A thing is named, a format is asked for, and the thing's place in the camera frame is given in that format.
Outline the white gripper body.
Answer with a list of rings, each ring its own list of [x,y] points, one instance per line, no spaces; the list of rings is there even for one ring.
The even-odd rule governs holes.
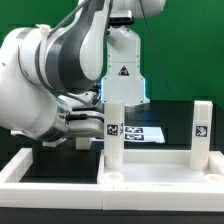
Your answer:
[[[66,116],[69,129],[66,137],[104,136],[104,115],[97,111],[73,111]]]

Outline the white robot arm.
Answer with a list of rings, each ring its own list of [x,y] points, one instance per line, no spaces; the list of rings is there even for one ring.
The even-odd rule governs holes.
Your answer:
[[[97,107],[148,103],[140,73],[137,18],[162,12],[166,0],[79,0],[56,27],[11,31],[0,46],[0,127],[56,145],[101,138]]]

